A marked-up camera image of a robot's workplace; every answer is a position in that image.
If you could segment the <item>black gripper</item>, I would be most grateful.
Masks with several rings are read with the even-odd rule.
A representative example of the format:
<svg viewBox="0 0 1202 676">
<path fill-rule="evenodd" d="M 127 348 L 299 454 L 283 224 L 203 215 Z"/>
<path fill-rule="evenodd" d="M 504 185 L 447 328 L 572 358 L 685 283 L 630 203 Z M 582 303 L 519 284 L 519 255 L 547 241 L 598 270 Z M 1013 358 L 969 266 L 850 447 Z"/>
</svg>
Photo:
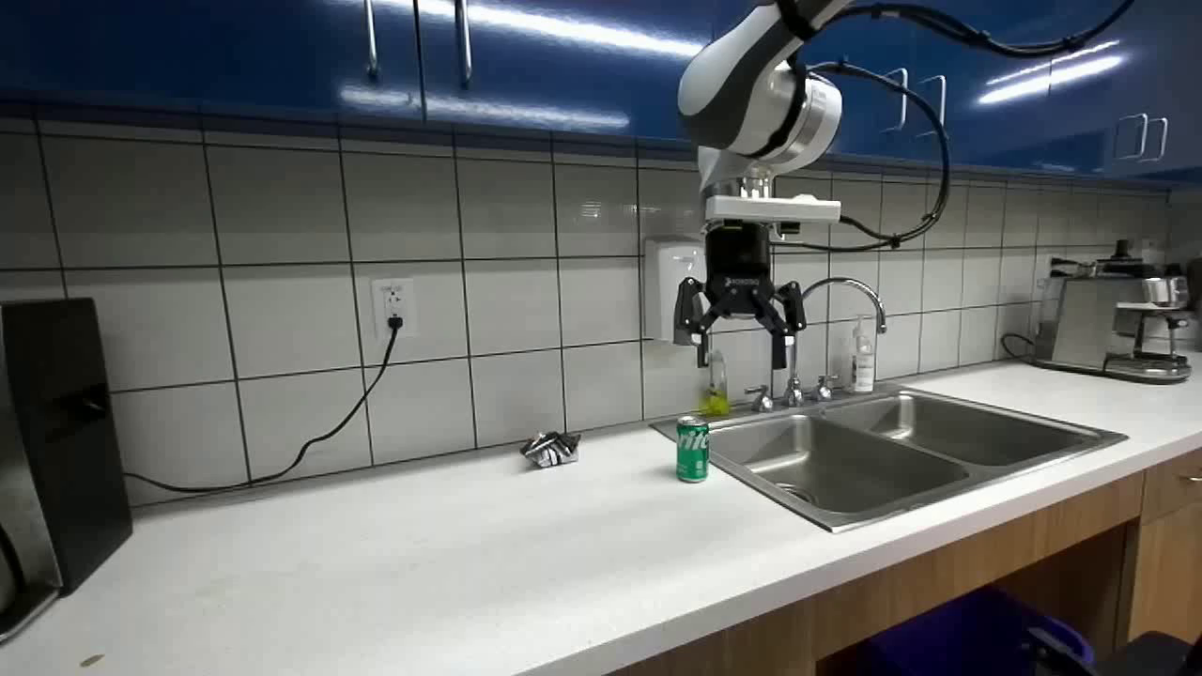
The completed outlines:
<svg viewBox="0 0 1202 676">
<path fill-rule="evenodd" d="M 753 314 L 771 335 L 771 369 L 785 364 L 785 348 L 809 328 L 805 288 L 797 283 L 771 284 L 771 244 L 750 221 L 706 234 L 706 284 L 685 276 L 677 284 L 671 343 L 693 348 L 693 364 L 710 364 L 710 328 L 717 314 Z"/>
</svg>

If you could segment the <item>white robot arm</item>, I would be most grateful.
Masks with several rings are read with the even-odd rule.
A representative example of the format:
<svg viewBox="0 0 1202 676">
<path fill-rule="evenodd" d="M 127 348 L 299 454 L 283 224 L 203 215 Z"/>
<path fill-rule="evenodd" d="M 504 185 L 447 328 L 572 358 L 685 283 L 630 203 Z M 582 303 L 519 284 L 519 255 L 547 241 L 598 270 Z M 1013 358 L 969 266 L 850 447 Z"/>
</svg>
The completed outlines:
<svg viewBox="0 0 1202 676">
<path fill-rule="evenodd" d="M 801 288 L 771 276 L 772 224 L 834 224 L 839 199 L 777 196 L 772 180 L 816 165 L 840 122 L 840 90 L 791 55 L 834 22 L 850 0 L 753 0 L 717 41 L 691 55 L 677 109 L 698 146 L 706 276 L 687 276 L 677 336 L 706 348 L 710 328 L 750 314 L 771 335 L 771 364 L 805 329 Z"/>
</svg>

